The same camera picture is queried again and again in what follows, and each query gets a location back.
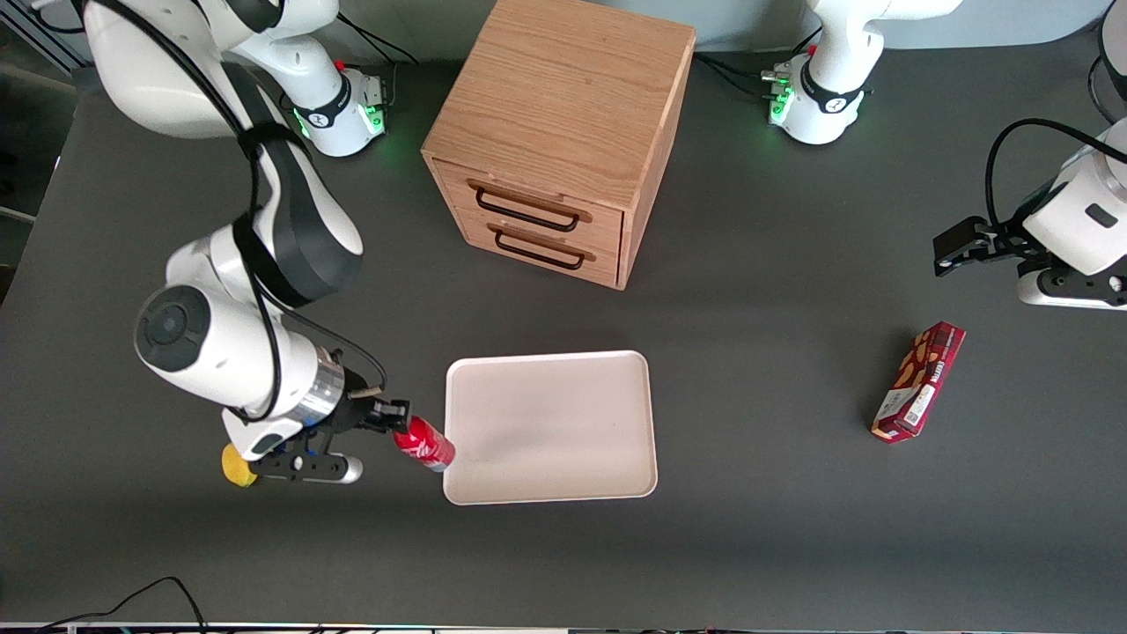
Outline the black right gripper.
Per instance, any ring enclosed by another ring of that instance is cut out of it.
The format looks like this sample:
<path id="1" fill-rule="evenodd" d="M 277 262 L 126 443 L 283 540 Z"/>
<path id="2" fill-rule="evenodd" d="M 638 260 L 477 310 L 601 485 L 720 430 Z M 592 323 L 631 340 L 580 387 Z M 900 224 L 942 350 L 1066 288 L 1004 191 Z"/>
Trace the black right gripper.
<path id="1" fill-rule="evenodd" d="M 328 431 L 345 434 L 354 430 L 378 434 L 407 434 L 410 401 L 384 401 L 375 396 L 349 398 L 344 394 L 328 417 Z"/>

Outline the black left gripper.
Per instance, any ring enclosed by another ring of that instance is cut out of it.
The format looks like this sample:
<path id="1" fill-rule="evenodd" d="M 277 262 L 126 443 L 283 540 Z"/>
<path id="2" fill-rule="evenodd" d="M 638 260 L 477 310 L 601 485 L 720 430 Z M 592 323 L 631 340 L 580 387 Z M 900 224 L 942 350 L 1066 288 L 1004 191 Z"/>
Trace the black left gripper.
<path id="1" fill-rule="evenodd" d="M 962 218 L 933 240 L 934 276 L 969 264 L 999 264 L 1017 258 L 1023 266 L 1050 265 L 1050 252 L 1018 218 L 1005 222 L 979 216 Z"/>

